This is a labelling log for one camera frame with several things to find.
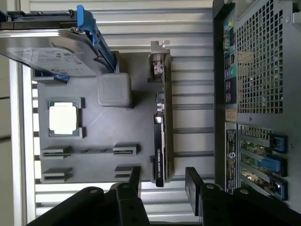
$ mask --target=ventilation grille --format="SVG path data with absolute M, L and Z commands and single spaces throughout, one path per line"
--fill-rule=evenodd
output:
M 238 112 L 283 112 L 282 11 L 269 0 L 237 31 Z
M 269 129 L 261 129 L 250 126 L 240 126 L 240 134 L 256 137 L 259 139 L 269 140 L 269 134 L 271 130 Z

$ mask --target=rear port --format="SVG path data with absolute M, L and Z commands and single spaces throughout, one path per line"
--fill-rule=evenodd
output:
M 230 83 L 230 81 L 226 81 L 225 84 L 226 84 L 226 92 L 230 91 L 230 89 L 231 89 L 231 83 Z
M 232 55 L 231 55 L 231 64 L 233 64 L 234 61 L 235 61 L 235 56 L 234 56 L 234 54 L 232 54 Z
M 228 40 L 228 36 L 226 34 L 224 35 L 223 48 L 224 48 L 224 52 L 227 53 L 229 50 L 229 40 Z
M 230 56 L 225 57 L 225 70 L 230 67 Z

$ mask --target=white metal slats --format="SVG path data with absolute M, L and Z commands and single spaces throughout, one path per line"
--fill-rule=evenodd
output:
M 184 169 L 195 167 L 213 181 L 214 87 L 211 0 L 31 0 L 24 11 L 92 10 L 112 50 L 149 52 L 152 40 L 170 40 L 173 77 L 176 177 L 163 189 L 143 182 L 142 199 L 151 221 L 196 221 L 184 190 Z M 38 117 L 33 117 L 38 131 Z M 34 140 L 39 154 L 39 139 Z M 40 178 L 40 162 L 35 162 Z M 91 184 L 36 185 L 36 216 Z M 107 183 L 94 186 L 106 190 Z

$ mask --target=hard drive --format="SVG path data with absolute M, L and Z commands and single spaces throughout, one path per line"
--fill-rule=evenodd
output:
M 96 21 L 82 6 L 68 13 L 1 13 L 0 54 L 35 70 L 65 76 L 115 72 Z

